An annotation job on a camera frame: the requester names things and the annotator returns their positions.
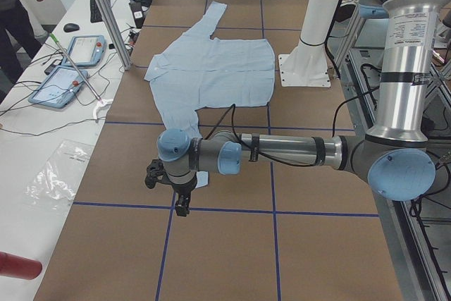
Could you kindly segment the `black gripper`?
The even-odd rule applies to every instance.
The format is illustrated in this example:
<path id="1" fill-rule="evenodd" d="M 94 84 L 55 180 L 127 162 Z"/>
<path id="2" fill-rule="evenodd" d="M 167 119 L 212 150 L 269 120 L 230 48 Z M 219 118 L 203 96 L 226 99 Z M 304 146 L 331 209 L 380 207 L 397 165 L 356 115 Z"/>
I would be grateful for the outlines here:
<path id="1" fill-rule="evenodd" d="M 197 177 L 183 184 L 172 184 L 173 190 L 177 193 L 178 198 L 175 203 L 175 212 L 177 216 L 188 216 L 190 214 L 191 193 L 196 188 Z"/>

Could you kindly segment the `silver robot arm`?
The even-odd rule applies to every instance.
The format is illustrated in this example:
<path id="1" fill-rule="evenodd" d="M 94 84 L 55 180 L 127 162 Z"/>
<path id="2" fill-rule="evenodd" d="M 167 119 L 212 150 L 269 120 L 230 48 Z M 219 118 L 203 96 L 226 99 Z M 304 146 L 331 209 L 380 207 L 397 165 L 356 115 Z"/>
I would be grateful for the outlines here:
<path id="1" fill-rule="evenodd" d="M 363 16 L 372 16 L 378 9 L 388 15 L 376 121 L 364 137 L 323 139 L 226 130 L 202 139 L 168 129 L 158 137 L 158 156 L 147 167 L 146 185 L 170 185 L 177 195 L 178 216 L 190 212 L 200 171 L 236 174 L 243 160 L 300 168 L 330 166 L 355 174 L 393 201 L 421 196 L 435 180 L 421 119 L 438 14 L 448 1 L 361 0 Z"/>

